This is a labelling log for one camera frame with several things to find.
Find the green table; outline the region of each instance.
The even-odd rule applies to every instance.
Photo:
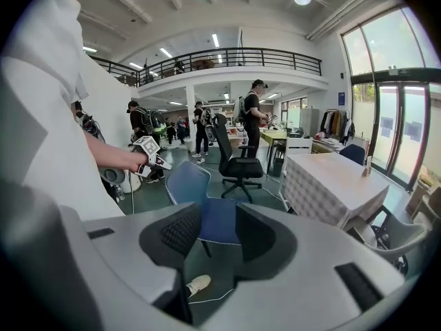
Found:
[[[269,144],[269,158],[267,166],[267,175],[269,172],[269,167],[271,166],[271,158],[273,157],[274,142],[276,141],[286,141],[287,132],[285,130],[260,130],[260,137],[264,139]]]

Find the white column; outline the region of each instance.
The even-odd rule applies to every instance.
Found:
[[[190,138],[193,143],[193,148],[196,148],[196,126],[193,124],[194,119],[194,104],[196,100],[194,99],[194,86],[185,86],[185,91],[187,93],[187,109],[188,109],[188,122],[190,127]]]

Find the ceiling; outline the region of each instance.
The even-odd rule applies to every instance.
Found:
[[[245,96],[251,87],[251,81],[232,81],[232,82],[213,82],[194,86],[194,96],[197,101],[204,104],[214,101],[225,102],[224,93],[229,94],[229,101],[233,103],[239,96]],[[267,93],[260,99],[267,99],[274,93],[278,95],[269,99],[277,101],[281,97],[286,97],[295,92],[302,96],[302,92],[307,94],[311,88],[295,85],[292,83],[268,83]],[[185,88],[175,88],[165,92],[151,94],[149,96],[136,99],[139,104],[149,109],[180,110],[187,105],[187,93]],[[170,104],[170,101],[181,103],[182,105]]]
[[[219,10],[223,6],[237,6],[238,9],[251,6],[256,10],[277,12],[287,21],[302,21],[302,26],[309,26],[311,31],[345,1],[312,0],[308,6],[299,6],[293,0],[79,0],[82,6],[79,22],[83,28],[84,45],[96,48],[96,56],[111,59],[118,48],[149,24],[170,16],[179,17],[185,11],[196,9],[202,13],[212,5],[218,6]],[[150,65],[159,62],[162,55],[158,48],[163,46],[167,46],[173,56],[208,49],[212,46],[211,34],[214,32],[219,34],[222,47],[237,46],[239,26],[216,30],[215,20],[212,25],[209,30],[192,30],[184,35],[171,32],[160,43],[146,46],[145,50],[132,55],[130,61],[143,65],[147,57]]]

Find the railing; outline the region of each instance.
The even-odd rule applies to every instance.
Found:
[[[176,74],[231,66],[267,66],[287,68],[322,75],[321,60],[296,52],[263,48],[219,48],[193,52],[174,59],[150,65],[138,71],[105,59],[92,57],[121,83],[132,87],[143,86]]]

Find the black office chair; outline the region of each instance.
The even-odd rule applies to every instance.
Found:
[[[353,143],[340,151],[340,154],[361,166],[365,163],[365,149]]]
[[[252,203],[253,199],[249,194],[246,185],[257,186],[262,188],[262,184],[253,183],[244,179],[248,178],[261,178],[263,176],[262,166],[257,158],[245,158],[247,149],[253,148],[253,146],[239,146],[242,150],[240,157],[233,157],[233,148],[228,139],[227,128],[225,124],[227,119],[222,114],[216,114],[213,118],[214,134],[218,140],[220,150],[220,164],[219,172],[224,177],[231,177],[235,179],[223,179],[222,183],[228,182],[234,185],[228,190],[224,191],[222,198],[225,195],[233,191],[236,188],[242,188],[245,194],[248,196],[249,202]]]

